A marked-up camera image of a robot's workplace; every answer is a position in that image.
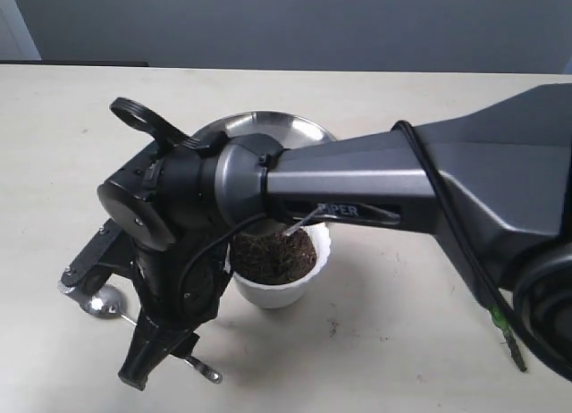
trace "table surface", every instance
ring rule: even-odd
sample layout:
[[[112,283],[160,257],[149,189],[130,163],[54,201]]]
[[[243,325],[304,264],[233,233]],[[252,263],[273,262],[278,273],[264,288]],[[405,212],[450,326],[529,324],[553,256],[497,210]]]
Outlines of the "table surface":
[[[0,410],[569,411],[570,383],[528,352],[530,372],[516,370],[424,235],[332,226],[327,267],[284,310],[259,310],[232,284],[196,349],[224,373],[222,385],[174,358],[144,392],[120,383],[132,329],[87,316],[55,287],[105,220],[96,186],[147,144],[109,112],[118,96],[188,133],[260,109],[304,116],[343,139],[398,119],[469,114],[554,82],[572,77],[0,66]],[[135,298],[125,281],[112,283]]]

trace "black robotic arm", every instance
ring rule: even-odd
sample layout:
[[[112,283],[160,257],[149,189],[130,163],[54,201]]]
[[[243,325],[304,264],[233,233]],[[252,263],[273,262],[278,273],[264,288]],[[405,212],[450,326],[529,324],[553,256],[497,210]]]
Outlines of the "black robotic arm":
[[[99,187],[112,221],[60,289],[81,301],[111,273],[132,279],[141,312],[120,378],[142,390],[216,316],[237,232],[330,221],[429,233],[478,302],[572,380],[569,102],[572,85],[543,86],[454,120],[283,149],[263,134],[189,138],[119,98],[114,113],[155,141]]]

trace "white cup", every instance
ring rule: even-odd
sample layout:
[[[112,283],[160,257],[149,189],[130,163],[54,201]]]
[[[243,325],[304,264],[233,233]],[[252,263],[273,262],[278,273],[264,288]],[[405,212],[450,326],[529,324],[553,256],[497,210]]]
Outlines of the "white cup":
[[[307,285],[314,279],[325,266],[330,256],[330,232],[325,223],[302,227],[307,232],[316,253],[314,268],[301,279],[284,285],[263,285],[245,279],[234,273],[234,281],[237,284],[242,297],[260,308],[284,308],[296,302],[306,292]]]

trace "stainless steel bowl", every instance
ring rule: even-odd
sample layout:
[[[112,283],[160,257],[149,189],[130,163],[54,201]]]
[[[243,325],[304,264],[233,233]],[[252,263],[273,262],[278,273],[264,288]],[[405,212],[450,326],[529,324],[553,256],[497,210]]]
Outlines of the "stainless steel bowl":
[[[222,118],[197,131],[193,138],[202,139],[211,131],[226,131],[230,137],[264,133],[290,149],[336,140],[328,130],[315,122],[292,114],[268,111],[245,112]]]

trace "metal spoon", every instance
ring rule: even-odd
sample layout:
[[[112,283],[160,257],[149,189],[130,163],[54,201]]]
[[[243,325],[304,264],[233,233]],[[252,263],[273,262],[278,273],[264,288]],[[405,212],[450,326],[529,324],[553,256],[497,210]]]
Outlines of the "metal spoon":
[[[80,307],[99,319],[121,317],[131,325],[137,325],[133,319],[123,313],[124,304],[125,298],[121,291],[112,285],[104,285],[91,299],[80,304]],[[188,355],[183,361],[213,384],[219,384],[223,380],[223,375],[192,355]]]

